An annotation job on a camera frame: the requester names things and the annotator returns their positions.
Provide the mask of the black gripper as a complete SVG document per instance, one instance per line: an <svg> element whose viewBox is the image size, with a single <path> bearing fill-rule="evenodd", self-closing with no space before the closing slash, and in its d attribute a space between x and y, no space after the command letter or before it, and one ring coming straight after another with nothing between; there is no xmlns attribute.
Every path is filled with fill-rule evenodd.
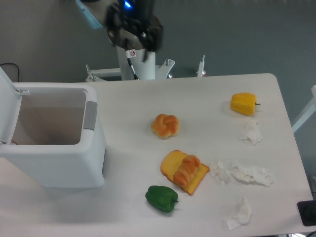
<svg viewBox="0 0 316 237"><path fill-rule="evenodd" d="M162 24L150 27L154 5L153 0L118 0L106 11L105 27L112 43L127 47L126 31L140 36L140 42L145 49L143 62L148 59L149 52L156 52L162 46Z"/></svg>

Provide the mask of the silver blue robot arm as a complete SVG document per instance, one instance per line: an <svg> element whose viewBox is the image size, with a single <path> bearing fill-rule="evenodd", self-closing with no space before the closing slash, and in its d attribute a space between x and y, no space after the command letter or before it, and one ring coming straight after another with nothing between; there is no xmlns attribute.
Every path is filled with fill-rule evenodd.
<svg viewBox="0 0 316 237"><path fill-rule="evenodd" d="M154 16L154 0L77 0L76 4L93 29L106 28L112 44L149 52L161 48L163 26Z"/></svg>

